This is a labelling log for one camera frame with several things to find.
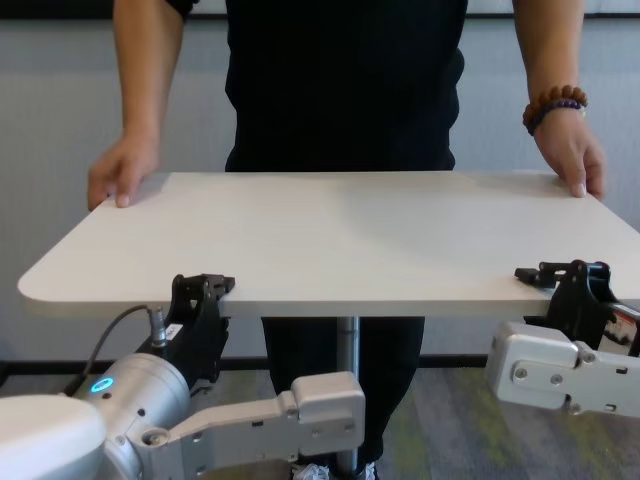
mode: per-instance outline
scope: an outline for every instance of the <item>black cable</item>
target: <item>black cable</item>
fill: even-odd
[[[125,319],[126,317],[128,317],[132,313],[137,312],[139,310],[146,310],[147,313],[151,313],[151,310],[146,305],[136,305],[135,307],[128,308],[127,310],[125,310],[124,312],[122,312],[120,315],[118,315],[116,318],[113,319],[113,321],[109,324],[109,326],[102,333],[102,336],[100,337],[100,340],[98,340],[98,343],[96,344],[95,348],[93,349],[93,353],[89,357],[89,360],[87,360],[87,364],[85,365],[85,367],[82,370],[82,372],[79,373],[78,375],[76,375],[75,378],[73,380],[71,380],[67,384],[66,387],[64,387],[64,390],[62,390],[62,393],[64,393],[67,397],[73,397],[75,395],[75,393],[78,391],[80,386],[84,383],[84,381],[87,379],[87,377],[91,373],[91,368],[93,367],[93,364],[96,361],[96,358],[98,357],[98,354],[100,353],[100,349],[104,345],[104,342],[107,340],[107,337],[109,336],[111,331],[123,319]]]

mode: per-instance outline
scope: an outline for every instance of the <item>black pants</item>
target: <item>black pants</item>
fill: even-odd
[[[298,377],[336,371],[336,319],[265,318],[262,322],[276,393],[289,390]],[[421,317],[361,320],[360,385],[366,416],[359,470],[382,456],[382,434],[418,367],[423,332]],[[305,460],[333,465],[333,456]]]

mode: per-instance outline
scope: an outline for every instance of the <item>gray carpet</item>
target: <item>gray carpet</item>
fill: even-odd
[[[68,377],[12,377],[0,396],[56,392]],[[273,394],[266,372],[225,372],[193,410]],[[570,417],[496,402],[482,370],[421,370],[386,433],[384,480],[638,480],[640,421]],[[283,464],[258,464],[210,480],[286,480]]]

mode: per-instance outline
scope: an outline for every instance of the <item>white sneaker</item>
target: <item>white sneaker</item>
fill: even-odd
[[[365,480],[377,480],[378,477],[376,477],[375,463],[367,463],[367,466],[365,467],[364,471],[365,471],[365,475],[364,475]]]
[[[331,480],[331,475],[327,467],[294,463],[291,465],[291,480]]]
[[[298,465],[293,464],[291,466],[291,480],[331,480],[331,474],[327,467],[321,467],[319,465]],[[362,480],[377,480],[376,477],[376,464],[368,463],[365,467]]]

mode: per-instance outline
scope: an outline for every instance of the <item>black shirt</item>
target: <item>black shirt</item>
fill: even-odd
[[[167,0],[183,16],[192,0]],[[447,170],[466,0],[227,0],[229,171]]]

